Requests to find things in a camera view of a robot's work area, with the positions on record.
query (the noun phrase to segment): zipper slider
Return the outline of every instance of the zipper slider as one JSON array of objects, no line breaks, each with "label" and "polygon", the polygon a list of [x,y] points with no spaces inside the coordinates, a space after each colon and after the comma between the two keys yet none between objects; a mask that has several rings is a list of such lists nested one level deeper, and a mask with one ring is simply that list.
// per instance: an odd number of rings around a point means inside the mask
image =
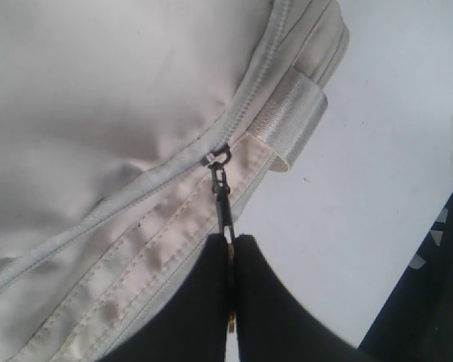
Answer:
[{"label": "zipper slider", "polygon": [[[222,161],[217,160],[220,156],[224,156]],[[233,274],[233,258],[235,256],[235,250],[233,249],[232,242],[235,240],[235,230],[233,228],[233,216],[232,208],[230,205],[230,187],[227,182],[227,173],[225,172],[225,165],[232,159],[232,152],[230,146],[226,144],[218,152],[210,154],[210,158],[206,158],[209,161],[208,168],[211,170],[212,187],[211,190],[217,199],[217,216],[218,216],[218,228],[222,235],[230,237],[228,243],[228,288],[229,288],[229,304],[230,304],[230,317],[228,321],[228,332],[235,332],[235,276]]]}]

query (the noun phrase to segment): white table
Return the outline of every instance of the white table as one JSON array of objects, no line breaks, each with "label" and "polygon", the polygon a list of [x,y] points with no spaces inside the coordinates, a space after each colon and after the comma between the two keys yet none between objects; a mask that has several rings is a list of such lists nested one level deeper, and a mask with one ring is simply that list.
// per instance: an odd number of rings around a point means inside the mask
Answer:
[{"label": "white table", "polygon": [[453,0],[339,2],[351,42],[326,88],[330,108],[237,230],[358,345],[453,191]]}]

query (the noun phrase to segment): white bag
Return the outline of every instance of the white bag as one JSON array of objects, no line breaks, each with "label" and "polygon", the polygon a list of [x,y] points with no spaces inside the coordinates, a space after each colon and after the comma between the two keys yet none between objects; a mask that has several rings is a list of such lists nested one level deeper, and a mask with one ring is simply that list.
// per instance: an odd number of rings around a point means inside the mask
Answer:
[{"label": "white bag", "polygon": [[90,361],[171,298],[322,117],[333,0],[0,0],[0,361]]}]

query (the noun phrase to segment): white surface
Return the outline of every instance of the white surface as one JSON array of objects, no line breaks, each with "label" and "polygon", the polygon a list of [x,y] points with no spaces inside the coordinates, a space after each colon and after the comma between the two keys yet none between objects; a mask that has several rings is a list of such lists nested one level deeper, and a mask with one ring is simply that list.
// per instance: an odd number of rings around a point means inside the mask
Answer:
[{"label": "white surface", "polygon": [[453,0],[339,2],[351,42],[326,88],[330,108],[237,230],[358,345],[453,190]]}]

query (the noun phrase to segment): black zipper pull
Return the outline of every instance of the black zipper pull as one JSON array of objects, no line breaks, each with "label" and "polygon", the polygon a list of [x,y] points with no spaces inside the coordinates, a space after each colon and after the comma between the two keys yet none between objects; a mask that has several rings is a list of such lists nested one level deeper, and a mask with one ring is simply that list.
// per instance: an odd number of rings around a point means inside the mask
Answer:
[{"label": "black zipper pull", "polygon": [[228,144],[226,144],[220,151],[213,153],[212,156],[214,159],[223,156],[222,161],[213,161],[208,167],[211,170],[211,189],[217,199],[218,228],[220,229],[221,234],[230,237],[230,242],[228,243],[228,295],[230,299],[228,331],[229,333],[233,333],[235,332],[236,314],[233,297],[235,292],[235,278],[233,274],[233,257],[235,256],[235,250],[233,249],[232,242],[235,240],[235,230],[233,228],[232,208],[230,205],[231,190],[228,186],[227,173],[225,172],[225,165],[232,159],[232,152],[230,151]]}]

